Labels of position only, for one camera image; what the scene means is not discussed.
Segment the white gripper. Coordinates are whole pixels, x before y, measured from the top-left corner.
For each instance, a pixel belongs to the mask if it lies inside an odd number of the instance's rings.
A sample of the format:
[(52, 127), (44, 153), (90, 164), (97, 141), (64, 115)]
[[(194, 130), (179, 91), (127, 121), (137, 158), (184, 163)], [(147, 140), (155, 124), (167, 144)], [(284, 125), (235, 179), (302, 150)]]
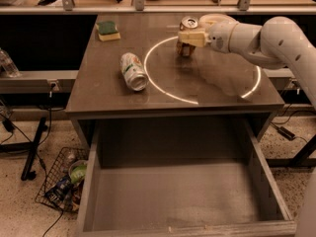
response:
[(196, 31), (179, 31), (178, 39), (180, 42), (193, 45), (195, 47), (205, 47), (208, 44), (208, 35), (210, 41), (210, 47), (214, 51), (228, 53), (229, 43), (233, 33), (233, 30), (238, 25), (236, 21), (221, 21), (215, 23), (215, 21), (206, 19), (200, 20), (198, 25), (202, 29), (209, 29), (208, 34), (205, 30)]

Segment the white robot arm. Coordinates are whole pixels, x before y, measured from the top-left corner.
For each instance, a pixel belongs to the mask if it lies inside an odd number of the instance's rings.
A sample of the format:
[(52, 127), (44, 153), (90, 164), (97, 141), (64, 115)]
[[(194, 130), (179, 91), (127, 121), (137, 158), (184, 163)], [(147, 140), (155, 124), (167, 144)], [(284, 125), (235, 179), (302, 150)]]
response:
[(316, 47), (289, 18), (273, 17), (260, 26), (240, 23), (228, 16), (204, 15), (194, 27), (181, 27), (178, 40), (239, 54), (267, 69), (286, 66), (316, 108)]

